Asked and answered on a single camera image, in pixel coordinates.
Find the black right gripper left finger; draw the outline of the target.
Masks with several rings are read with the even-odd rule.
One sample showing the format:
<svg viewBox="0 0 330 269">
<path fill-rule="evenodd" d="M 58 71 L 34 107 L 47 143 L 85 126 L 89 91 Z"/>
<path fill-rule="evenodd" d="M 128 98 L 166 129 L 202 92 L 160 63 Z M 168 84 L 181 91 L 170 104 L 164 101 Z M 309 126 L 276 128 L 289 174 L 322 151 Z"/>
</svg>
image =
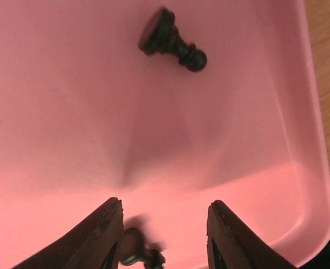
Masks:
<svg viewBox="0 0 330 269">
<path fill-rule="evenodd" d="M 122 202 L 112 197 L 14 268 L 117 268 L 123 231 Z"/>
</svg>

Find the black pawn piece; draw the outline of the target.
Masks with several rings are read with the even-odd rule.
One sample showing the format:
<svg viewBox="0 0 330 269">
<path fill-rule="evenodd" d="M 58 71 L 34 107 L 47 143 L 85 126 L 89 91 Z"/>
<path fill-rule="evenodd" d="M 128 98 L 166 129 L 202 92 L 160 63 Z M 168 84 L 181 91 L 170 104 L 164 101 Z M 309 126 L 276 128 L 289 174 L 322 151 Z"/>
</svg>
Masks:
<svg viewBox="0 0 330 269">
<path fill-rule="evenodd" d="M 207 55 L 195 44 L 186 43 L 175 25 L 175 14 L 166 7 L 153 13 L 138 42 L 145 55 L 169 54 L 177 58 L 179 65 L 191 72 L 199 72 L 207 65 Z"/>
</svg>

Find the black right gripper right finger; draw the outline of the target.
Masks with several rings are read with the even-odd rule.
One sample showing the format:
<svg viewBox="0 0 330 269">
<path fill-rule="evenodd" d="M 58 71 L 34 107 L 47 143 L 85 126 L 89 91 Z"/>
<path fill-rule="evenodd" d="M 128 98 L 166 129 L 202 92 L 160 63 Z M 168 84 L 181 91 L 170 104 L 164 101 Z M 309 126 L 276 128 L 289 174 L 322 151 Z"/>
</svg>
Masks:
<svg viewBox="0 0 330 269">
<path fill-rule="evenodd" d="M 207 236 L 209 268 L 295 268 L 221 200 L 208 208 Z"/>
</svg>

